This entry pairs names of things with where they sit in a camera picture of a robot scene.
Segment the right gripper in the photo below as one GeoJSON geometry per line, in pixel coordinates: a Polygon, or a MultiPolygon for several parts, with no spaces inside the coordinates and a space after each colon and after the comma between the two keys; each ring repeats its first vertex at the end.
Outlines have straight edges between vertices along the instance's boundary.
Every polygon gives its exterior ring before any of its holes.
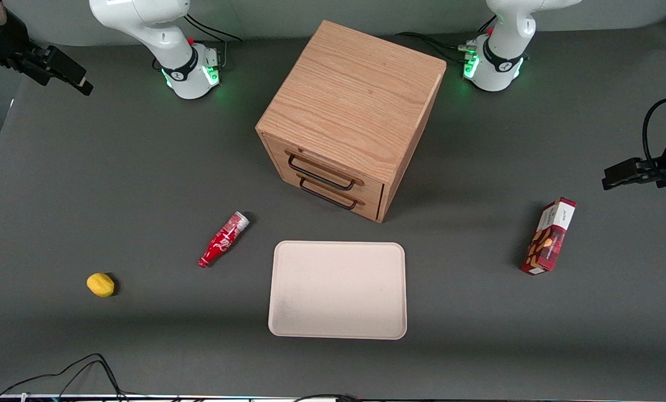
{"type": "Polygon", "coordinates": [[[70,84],[81,94],[89,96],[93,85],[87,71],[55,46],[37,52],[42,67],[36,64],[37,44],[32,43],[26,25],[0,1],[0,65],[26,74],[42,86],[51,77],[70,84]]]}

